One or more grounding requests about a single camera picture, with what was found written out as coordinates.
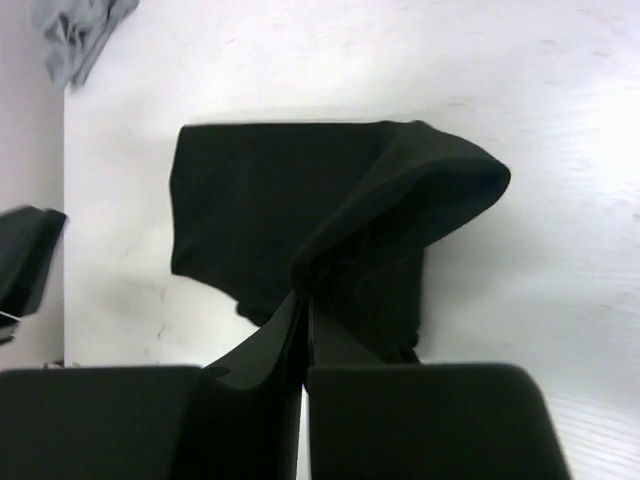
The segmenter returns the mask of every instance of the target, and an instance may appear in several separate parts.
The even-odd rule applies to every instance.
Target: garment
[[[423,249],[502,195],[509,170],[423,122],[184,127],[172,272],[257,325],[322,295],[376,357],[415,360]]]
[[[51,48],[45,66],[51,81],[82,86],[118,24],[139,0],[32,0],[31,25]]]

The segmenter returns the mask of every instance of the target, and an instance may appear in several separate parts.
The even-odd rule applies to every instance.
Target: folded black cloth
[[[496,202],[509,170],[423,122],[183,127],[172,272],[256,325],[321,295],[385,362],[415,360],[423,249]]]

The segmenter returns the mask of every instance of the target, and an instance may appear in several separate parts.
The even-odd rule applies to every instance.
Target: white table
[[[421,356],[523,365],[577,479],[637,478],[637,1],[311,3],[143,1],[67,96],[67,362],[205,364],[253,331],[169,273],[183,124],[422,119],[513,181],[430,249]]]

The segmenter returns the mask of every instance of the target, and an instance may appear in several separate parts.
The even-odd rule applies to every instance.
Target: crumpled gray cloth
[[[45,66],[60,87],[82,86],[118,24],[139,0],[32,0],[31,25],[49,42]]]

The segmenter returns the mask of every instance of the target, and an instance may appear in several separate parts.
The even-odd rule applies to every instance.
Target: black cloth
[[[378,358],[415,360],[423,249],[490,207],[509,170],[423,122],[183,127],[172,272],[256,325],[322,295]]]

